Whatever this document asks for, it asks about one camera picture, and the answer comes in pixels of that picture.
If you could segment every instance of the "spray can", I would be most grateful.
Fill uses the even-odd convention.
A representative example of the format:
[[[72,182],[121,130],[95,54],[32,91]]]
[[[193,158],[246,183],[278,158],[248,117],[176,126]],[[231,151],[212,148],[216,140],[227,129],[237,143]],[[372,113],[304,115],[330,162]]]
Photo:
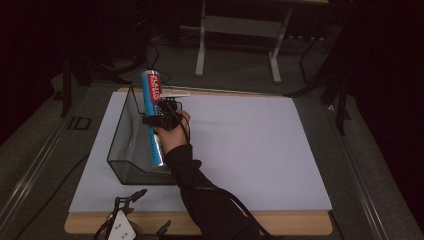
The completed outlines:
[[[143,100],[146,116],[161,115],[159,107],[161,101],[162,88],[160,85],[159,72],[147,70],[141,74],[141,85],[143,88]],[[160,137],[155,134],[152,126],[147,126],[149,136],[149,147],[152,152],[153,167],[165,166],[163,161],[163,149],[160,144]]]

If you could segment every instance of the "hand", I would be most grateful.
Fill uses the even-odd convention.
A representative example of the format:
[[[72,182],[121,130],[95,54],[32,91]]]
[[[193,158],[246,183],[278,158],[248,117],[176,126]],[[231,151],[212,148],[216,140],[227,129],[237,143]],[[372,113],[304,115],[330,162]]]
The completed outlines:
[[[188,125],[187,121],[190,121],[190,115],[185,111],[182,111],[179,113],[183,115],[183,118],[181,121],[182,125],[185,127],[186,131],[189,131],[187,129],[187,125]],[[187,144],[187,139],[183,129],[181,128],[181,125],[178,125],[176,128],[172,129],[171,131],[166,131],[165,129],[161,127],[155,128],[155,131],[161,138],[162,147],[165,154],[167,154],[169,151],[171,151],[172,149],[178,146]]]

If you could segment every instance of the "white paper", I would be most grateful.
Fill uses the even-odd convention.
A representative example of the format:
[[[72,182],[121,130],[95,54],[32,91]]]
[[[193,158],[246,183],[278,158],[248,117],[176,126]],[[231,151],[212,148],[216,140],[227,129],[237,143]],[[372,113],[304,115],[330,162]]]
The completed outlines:
[[[185,211],[176,186],[123,186],[107,155],[127,93],[114,93],[70,207],[111,211],[117,196],[148,189],[136,211]],[[331,210],[331,202],[290,98],[191,95],[191,143],[201,170],[251,211]]]

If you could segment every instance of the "metal stand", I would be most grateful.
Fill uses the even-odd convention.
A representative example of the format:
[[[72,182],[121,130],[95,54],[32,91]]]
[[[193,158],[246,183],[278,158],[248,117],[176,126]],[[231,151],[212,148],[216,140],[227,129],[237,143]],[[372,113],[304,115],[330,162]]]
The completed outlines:
[[[205,34],[206,31],[208,31],[276,38],[276,45],[273,51],[269,52],[269,61],[271,64],[272,77],[274,83],[281,83],[280,71],[278,69],[277,63],[277,55],[280,51],[280,46],[283,42],[284,34],[286,32],[292,11],[292,8],[289,8],[287,10],[283,22],[210,16],[206,14],[206,0],[203,0],[202,16],[200,20],[200,46],[197,55],[197,64],[195,72],[196,77],[203,76],[206,51]]]

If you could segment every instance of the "dark background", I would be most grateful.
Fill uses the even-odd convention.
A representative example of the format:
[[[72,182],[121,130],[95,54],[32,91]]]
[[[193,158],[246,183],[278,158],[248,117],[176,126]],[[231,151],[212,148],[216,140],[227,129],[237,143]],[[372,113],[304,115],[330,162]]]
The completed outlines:
[[[143,50],[135,53],[137,48],[130,41],[140,33],[138,28],[141,38],[148,39],[148,26],[177,38],[179,25],[199,25],[200,1],[153,2],[3,2],[0,143],[54,94],[50,79],[62,71],[64,40],[74,42],[95,60],[110,64],[112,58],[143,54]],[[355,6],[359,10],[353,11],[348,21],[347,13],[335,14],[319,6],[295,11],[288,34],[308,39],[319,36],[324,24],[347,21],[337,44],[346,58],[343,64],[351,71],[349,93],[356,98],[410,210],[424,230],[424,131],[423,107],[419,105],[423,102],[424,4],[367,1],[355,2]],[[224,7],[228,6],[217,4],[215,10]],[[231,7],[235,14],[241,9]]]

